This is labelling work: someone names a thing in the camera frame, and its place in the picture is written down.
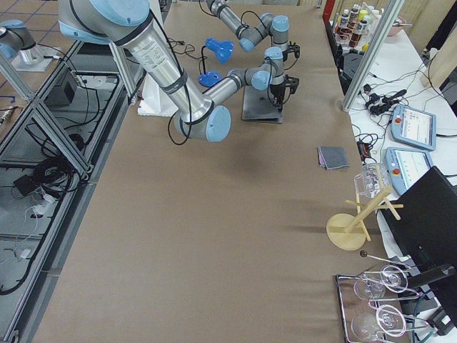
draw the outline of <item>metal post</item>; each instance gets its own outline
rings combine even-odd
[[[117,47],[113,42],[109,44],[109,48],[111,49],[111,53],[113,54],[114,61],[116,62],[119,73],[121,74],[127,93],[129,94],[129,97],[132,98],[132,102],[135,103],[135,82],[130,73],[129,66],[127,65],[127,58],[124,53],[124,49]]]
[[[34,98],[34,92],[27,86],[19,74],[17,74],[17,71],[2,53],[0,53],[0,72],[23,99],[31,101]]]
[[[346,92],[346,96],[343,100],[344,111],[349,112],[349,109],[352,107],[352,104],[354,103],[358,92],[361,90],[373,62],[384,43],[384,39],[386,39],[387,34],[392,27],[392,23],[397,18],[404,2],[405,0],[390,0],[388,2],[386,11],[381,17],[381,21],[379,22],[379,25],[373,35],[368,51],[363,56],[362,62],[357,68],[356,75],[354,75],[351,85]]]
[[[36,123],[46,132],[57,149],[69,160],[69,163],[77,170],[81,179],[88,179],[93,166],[86,161],[83,154],[76,148],[69,135],[46,105],[38,101],[35,109],[38,112],[38,115],[33,115]]]

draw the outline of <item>red object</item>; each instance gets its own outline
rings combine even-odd
[[[333,6],[335,6],[336,0],[327,0],[326,6],[323,8],[322,19],[324,22],[330,21],[331,12],[333,11]]]

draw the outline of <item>table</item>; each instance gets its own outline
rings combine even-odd
[[[177,147],[167,119],[132,108],[34,342],[341,342],[334,275],[373,263],[326,235],[330,216],[355,213],[344,200],[354,198],[361,164],[321,12],[232,8],[290,18],[302,54],[289,74],[301,84],[284,123],[241,121],[239,92],[225,103],[233,118],[225,141]],[[173,4],[166,20],[168,35],[197,51],[210,27],[234,39],[198,4]],[[256,66],[268,44],[250,54],[237,47],[227,65],[210,56],[206,67]],[[196,62],[180,61],[195,80]],[[343,146],[351,166],[322,169],[319,145]],[[367,250],[383,255],[369,229]]]
[[[384,80],[396,80],[400,76],[410,72],[421,69],[425,71],[426,68],[422,64],[421,58],[413,47],[413,44],[406,36],[404,31],[401,31],[396,36],[387,37],[386,41],[379,52],[374,65],[371,68],[371,73],[376,77],[368,76],[366,81],[369,84],[383,84]],[[374,89],[377,94],[387,94],[389,92],[397,92],[401,89],[408,89],[405,97],[409,101],[409,106],[413,108],[426,110],[437,116],[437,133],[452,135],[457,133],[457,118],[452,112],[449,104],[445,99],[436,96],[437,93],[433,89],[425,89],[420,81],[421,74],[418,73],[415,78],[414,75],[408,76],[405,79],[398,80],[389,84],[378,86]],[[358,126],[363,133],[376,133],[379,136],[384,135],[384,129],[379,127],[375,122],[370,120],[368,111],[362,109],[365,101],[358,97],[353,109],[349,112],[351,121]],[[388,117],[381,119],[381,124],[386,124]],[[358,128],[354,127],[354,134],[359,134]],[[373,150],[376,151],[373,157],[377,161],[382,161],[384,149],[389,146],[408,147],[404,144],[394,141],[391,136],[390,127],[386,131],[386,138],[379,140]],[[431,152],[433,163],[444,174],[456,174],[457,163],[452,151],[457,149],[457,139],[437,138],[436,150]],[[457,184],[457,178],[450,178],[452,184]],[[381,214],[378,214],[378,223],[383,236],[383,243],[389,257],[401,257],[402,253],[398,248],[392,233],[388,228],[387,223]],[[427,318],[433,313],[433,310],[428,310],[421,313],[420,317]],[[428,330],[419,331],[419,337],[424,338]],[[457,340],[457,329],[453,329],[448,335],[444,337],[432,336],[428,342],[455,342]]]

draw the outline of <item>white desk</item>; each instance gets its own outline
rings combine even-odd
[[[408,89],[405,97],[408,98],[414,94],[411,98],[408,98],[409,106],[417,109],[426,110],[437,116],[437,133],[439,134],[457,134],[457,118],[452,112],[452,109],[440,96],[436,96],[437,93],[432,89],[424,90],[420,78],[421,73],[408,76],[402,80],[383,84],[379,78],[384,80],[395,80],[400,76],[419,69],[425,71],[426,68],[422,64],[421,58],[417,54],[413,47],[413,44],[406,36],[404,31],[401,31],[394,37],[387,37],[374,65],[371,68],[371,73],[376,75],[378,78],[368,76],[366,83],[373,86],[374,84],[380,84],[373,92],[381,95],[389,92],[397,92],[402,89]],[[365,100],[359,96],[353,105],[353,109],[349,112],[351,121],[357,125],[363,134],[377,134],[379,136],[384,135],[384,129],[376,125],[375,122],[370,120],[369,112],[364,109]],[[373,120],[378,121],[380,117],[372,116]],[[384,116],[380,124],[386,124],[389,117]],[[353,128],[354,134],[357,135],[360,132],[356,127]],[[384,149],[389,146],[397,147],[408,147],[405,144],[399,143],[392,139],[390,127],[386,130],[386,137],[383,142],[379,139],[374,145],[373,151],[371,152],[374,159],[380,162],[384,158]],[[444,173],[444,174],[457,174],[457,161],[455,158],[454,151],[457,150],[457,138],[437,138],[436,150],[431,152],[433,163]],[[449,179],[452,184],[457,184],[457,177]],[[389,257],[401,256],[400,249],[395,243],[392,233],[390,232],[387,223],[384,218],[379,214],[378,223],[383,235],[383,243],[386,248],[387,255]],[[422,312],[421,318],[427,318],[433,310]],[[423,339],[428,333],[428,330],[418,330],[418,335]],[[457,342],[457,329],[454,328],[449,334],[444,337],[433,335],[427,342],[430,343],[451,343]]]

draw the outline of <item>computer monitor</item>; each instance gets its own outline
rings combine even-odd
[[[421,272],[451,264],[457,267],[457,191],[440,170],[431,167],[393,203],[396,220],[382,210],[401,252],[410,255]],[[429,284],[451,321],[457,326],[457,276]]]

